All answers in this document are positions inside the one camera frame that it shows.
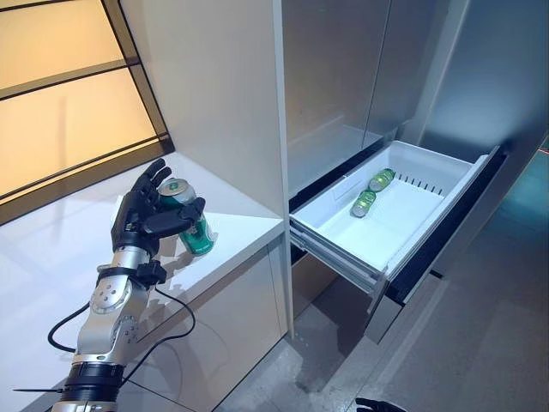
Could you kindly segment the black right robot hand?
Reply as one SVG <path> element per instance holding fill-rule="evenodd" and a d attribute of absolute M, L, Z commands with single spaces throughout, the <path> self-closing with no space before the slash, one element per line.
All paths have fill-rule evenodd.
<path fill-rule="evenodd" d="M 355 403 L 357 412 L 385 412 L 387 410 L 385 401 L 357 397 Z"/>

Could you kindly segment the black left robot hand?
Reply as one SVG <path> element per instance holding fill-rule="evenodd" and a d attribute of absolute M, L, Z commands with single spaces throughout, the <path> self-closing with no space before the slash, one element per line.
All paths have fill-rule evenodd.
<path fill-rule="evenodd" d="M 160 204 L 158 189 L 171 173 L 165 160 L 159 158 L 123 196 L 111 229 L 113 251 L 132 246 L 152 258 L 160 249 L 161 239 L 181 233 L 199 220 L 206 204 L 202 197 L 175 209 Z"/>

